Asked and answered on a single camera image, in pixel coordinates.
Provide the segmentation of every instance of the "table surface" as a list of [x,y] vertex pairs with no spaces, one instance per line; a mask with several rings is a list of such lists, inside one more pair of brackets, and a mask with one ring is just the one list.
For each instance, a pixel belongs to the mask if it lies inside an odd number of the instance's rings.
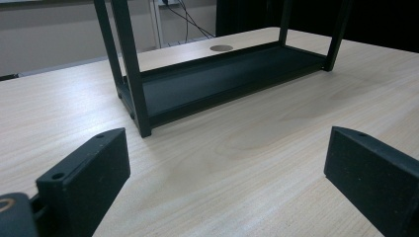
[[[270,28],[141,53],[141,70],[277,40]],[[325,54],[330,38],[289,32]],[[346,41],[319,71],[153,129],[142,139],[108,61],[0,82],[0,194],[125,127],[131,176],[95,236],[381,236],[325,178],[333,125],[419,157],[419,54]]]

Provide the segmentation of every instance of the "black shelf tray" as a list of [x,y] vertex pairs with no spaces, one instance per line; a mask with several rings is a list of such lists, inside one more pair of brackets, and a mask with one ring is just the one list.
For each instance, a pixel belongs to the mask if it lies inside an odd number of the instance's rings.
[[352,1],[342,0],[327,55],[286,45],[292,0],[285,0],[278,41],[140,72],[126,0],[111,0],[126,76],[105,1],[94,3],[119,97],[145,137],[161,124],[318,70],[332,70]]

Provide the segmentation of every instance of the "light wood grain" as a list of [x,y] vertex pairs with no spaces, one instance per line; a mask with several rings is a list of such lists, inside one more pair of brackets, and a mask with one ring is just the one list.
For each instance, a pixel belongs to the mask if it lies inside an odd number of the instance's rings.
[[[273,41],[278,29],[142,53],[142,70]],[[325,53],[330,39],[290,31]],[[316,72],[153,129],[142,139],[107,61],[0,83],[0,194],[35,178],[91,136],[125,127],[131,177],[95,236],[380,236],[328,182],[332,125],[419,157],[419,56],[344,41]]]

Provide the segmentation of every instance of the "white wall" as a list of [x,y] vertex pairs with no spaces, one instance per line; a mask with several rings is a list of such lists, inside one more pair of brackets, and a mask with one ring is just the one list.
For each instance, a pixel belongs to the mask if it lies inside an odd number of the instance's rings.
[[[185,0],[196,22],[212,33],[215,2]],[[132,0],[128,4],[137,50],[153,49],[155,39],[148,0]],[[185,22],[168,10],[161,9],[160,14],[165,41],[182,40]],[[200,37],[200,33],[193,30],[190,36]],[[0,5],[0,76],[104,56],[105,47],[91,1],[23,7]]]

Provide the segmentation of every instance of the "dark background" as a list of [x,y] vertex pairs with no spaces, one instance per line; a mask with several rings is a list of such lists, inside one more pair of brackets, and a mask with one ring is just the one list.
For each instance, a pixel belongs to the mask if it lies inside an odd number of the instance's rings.
[[[217,0],[218,37],[279,26],[284,0]],[[294,0],[290,29],[331,36],[341,0]],[[354,0],[345,40],[419,52],[413,0]]]

